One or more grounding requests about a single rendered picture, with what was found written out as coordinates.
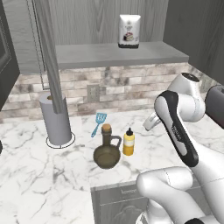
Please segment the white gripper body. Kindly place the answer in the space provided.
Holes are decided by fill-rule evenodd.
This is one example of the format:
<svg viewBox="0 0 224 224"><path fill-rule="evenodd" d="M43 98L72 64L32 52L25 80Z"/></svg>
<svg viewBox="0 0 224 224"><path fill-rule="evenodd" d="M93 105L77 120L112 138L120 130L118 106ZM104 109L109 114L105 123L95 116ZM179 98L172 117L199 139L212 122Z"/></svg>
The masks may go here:
<svg viewBox="0 0 224 224"><path fill-rule="evenodd" d="M153 112L143 123L144 128L149 131L153 129L160 123L160 119L158 118L157 114Z"/></svg>

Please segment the dark panelled cabinet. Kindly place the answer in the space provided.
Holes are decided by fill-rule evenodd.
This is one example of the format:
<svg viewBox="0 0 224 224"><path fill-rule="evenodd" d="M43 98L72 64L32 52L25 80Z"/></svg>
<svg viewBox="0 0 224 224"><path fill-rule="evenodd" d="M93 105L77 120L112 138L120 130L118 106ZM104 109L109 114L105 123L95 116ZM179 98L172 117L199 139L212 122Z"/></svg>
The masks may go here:
<svg viewBox="0 0 224 224"><path fill-rule="evenodd" d="M20 75L10 29L0 0L0 111Z"/></svg>

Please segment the grey paper towel roll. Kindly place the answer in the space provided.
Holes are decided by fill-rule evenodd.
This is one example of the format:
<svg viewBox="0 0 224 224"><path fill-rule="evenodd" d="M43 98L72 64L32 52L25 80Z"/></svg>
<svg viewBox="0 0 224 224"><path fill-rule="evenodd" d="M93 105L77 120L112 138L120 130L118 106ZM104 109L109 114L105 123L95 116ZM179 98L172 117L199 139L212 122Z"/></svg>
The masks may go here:
<svg viewBox="0 0 224 224"><path fill-rule="evenodd" d="M62 97L64 104L64 111L62 114L54 113L53 101L49 92L45 92L39 97L46 132L50 143L53 145L67 144L72 139L71 126L67 111L67 100L64 95L62 95Z"/></svg>

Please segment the dark grey wall cabinet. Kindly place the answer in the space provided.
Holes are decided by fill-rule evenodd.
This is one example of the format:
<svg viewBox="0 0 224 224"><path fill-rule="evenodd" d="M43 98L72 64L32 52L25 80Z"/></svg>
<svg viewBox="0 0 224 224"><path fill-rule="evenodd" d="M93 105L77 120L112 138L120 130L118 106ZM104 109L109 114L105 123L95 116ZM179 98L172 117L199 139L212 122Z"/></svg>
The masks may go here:
<svg viewBox="0 0 224 224"><path fill-rule="evenodd" d="M224 86L224 0L169 0L163 41Z"/></svg>

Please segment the grey lower cabinet door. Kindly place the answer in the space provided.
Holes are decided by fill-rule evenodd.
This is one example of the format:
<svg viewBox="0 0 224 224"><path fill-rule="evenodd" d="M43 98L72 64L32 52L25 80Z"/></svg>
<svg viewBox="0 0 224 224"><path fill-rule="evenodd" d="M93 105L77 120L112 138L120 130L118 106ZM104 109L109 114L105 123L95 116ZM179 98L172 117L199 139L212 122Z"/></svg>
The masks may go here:
<svg viewBox="0 0 224 224"><path fill-rule="evenodd" d="M147 203L146 198L137 198L100 205L97 224L136 224Z"/></svg>

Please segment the white cake mix bag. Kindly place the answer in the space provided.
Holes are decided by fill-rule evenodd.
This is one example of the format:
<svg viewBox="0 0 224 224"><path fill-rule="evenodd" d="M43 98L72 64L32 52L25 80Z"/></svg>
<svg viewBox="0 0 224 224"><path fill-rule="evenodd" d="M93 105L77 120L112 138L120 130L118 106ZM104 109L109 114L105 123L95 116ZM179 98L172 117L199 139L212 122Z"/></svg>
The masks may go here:
<svg viewBox="0 0 224 224"><path fill-rule="evenodd" d="M121 15L119 17L118 46L120 48L139 47L140 15Z"/></svg>

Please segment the grey open cabinet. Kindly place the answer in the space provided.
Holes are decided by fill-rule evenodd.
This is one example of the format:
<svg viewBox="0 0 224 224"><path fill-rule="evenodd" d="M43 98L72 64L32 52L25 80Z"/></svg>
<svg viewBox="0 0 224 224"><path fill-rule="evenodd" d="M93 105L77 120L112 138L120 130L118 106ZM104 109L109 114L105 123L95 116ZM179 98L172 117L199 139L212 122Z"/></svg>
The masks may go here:
<svg viewBox="0 0 224 224"><path fill-rule="evenodd" d="M163 41L169 0L48 0L61 69L187 62ZM3 0L21 74L38 74L26 0ZM119 16L141 16L137 49L118 46Z"/></svg>

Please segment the blue spatula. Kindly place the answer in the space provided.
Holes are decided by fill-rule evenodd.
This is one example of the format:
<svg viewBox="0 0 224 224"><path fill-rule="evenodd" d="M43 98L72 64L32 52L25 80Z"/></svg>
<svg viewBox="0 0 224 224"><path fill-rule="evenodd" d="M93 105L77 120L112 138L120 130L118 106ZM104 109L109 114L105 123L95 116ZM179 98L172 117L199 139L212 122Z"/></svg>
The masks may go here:
<svg viewBox="0 0 224 224"><path fill-rule="evenodd" d="M99 125L104 123L106 118L107 118L107 115L105 113L97 113L96 114L95 121L96 121L97 125L96 125L94 131L92 132L91 137L95 136L95 134L96 134L96 132L98 130Z"/></svg>

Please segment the yellow mustard bottle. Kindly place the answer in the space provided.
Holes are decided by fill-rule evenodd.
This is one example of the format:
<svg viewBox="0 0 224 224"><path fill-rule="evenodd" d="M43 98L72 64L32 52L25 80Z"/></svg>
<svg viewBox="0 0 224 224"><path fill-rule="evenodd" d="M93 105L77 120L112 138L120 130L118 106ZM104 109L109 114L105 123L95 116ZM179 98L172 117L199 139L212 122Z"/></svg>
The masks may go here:
<svg viewBox="0 0 224 224"><path fill-rule="evenodd" d="M122 153L125 156L131 156L134 153L135 135L131 128L129 128L123 136Z"/></svg>

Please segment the grey drawer front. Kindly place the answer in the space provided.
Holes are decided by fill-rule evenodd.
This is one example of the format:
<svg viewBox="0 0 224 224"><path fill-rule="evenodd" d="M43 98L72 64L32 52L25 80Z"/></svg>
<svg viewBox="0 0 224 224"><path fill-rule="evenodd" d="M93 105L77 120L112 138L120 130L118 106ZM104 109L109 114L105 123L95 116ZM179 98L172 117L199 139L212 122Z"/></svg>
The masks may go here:
<svg viewBox="0 0 224 224"><path fill-rule="evenodd" d="M124 191L136 189L136 192L122 195L121 189ZM99 200L101 205L141 198L137 190L136 181L95 186L91 188L91 193Z"/></svg>

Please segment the olive oil and vinegar bottle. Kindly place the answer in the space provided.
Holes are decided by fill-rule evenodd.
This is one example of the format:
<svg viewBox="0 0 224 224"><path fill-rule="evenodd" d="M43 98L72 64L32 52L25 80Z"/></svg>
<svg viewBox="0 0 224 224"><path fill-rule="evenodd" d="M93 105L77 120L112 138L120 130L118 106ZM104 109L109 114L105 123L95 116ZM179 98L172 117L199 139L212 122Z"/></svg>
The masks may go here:
<svg viewBox="0 0 224 224"><path fill-rule="evenodd" d="M101 127L102 145L94 150L94 162L102 169L112 169L119 162L119 150L122 138L112 135L111 125L105 123Z"/></svg>

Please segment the grey wall outlet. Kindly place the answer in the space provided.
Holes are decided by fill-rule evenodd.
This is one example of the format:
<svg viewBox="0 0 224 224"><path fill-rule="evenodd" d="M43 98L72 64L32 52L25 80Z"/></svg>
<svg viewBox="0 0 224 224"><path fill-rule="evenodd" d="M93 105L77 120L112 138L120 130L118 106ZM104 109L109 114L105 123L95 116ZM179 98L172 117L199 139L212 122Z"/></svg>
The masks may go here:
<svg viewBox="0 0 224 224"><path fill-rule="evenodd" d="M100 100L100 87L98 85L87 85L87 101L98 102Z"/></svg>

